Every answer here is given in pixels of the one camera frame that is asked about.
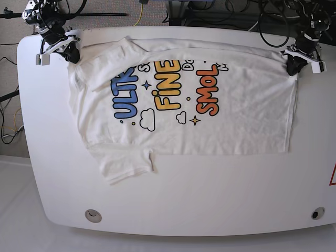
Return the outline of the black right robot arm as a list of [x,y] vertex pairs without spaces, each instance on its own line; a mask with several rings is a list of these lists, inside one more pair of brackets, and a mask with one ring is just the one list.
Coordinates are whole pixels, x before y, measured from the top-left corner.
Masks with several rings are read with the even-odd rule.
[[52,53],[61,55],[73,64],[79,61],[80,53],[76,44],[80,38],[66,35],[66,19],[58,11],[56,1],[28,1],[22,18],[26,24],[35,26],[42,37],[39,53],[36,55],[37,65],[50,64]]

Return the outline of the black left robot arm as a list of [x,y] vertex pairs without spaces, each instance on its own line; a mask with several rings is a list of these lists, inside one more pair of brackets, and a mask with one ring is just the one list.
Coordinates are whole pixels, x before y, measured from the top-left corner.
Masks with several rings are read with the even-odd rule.
[[285,5],[296,11],[300,24],[295,42],[282,51],[282,54],[287,56],[287,73],[294,76],[308,64],[314,74],[326,71],[326,63],[321,58],[319,41],[321,35],[331,26],[331,3],[285,1]]

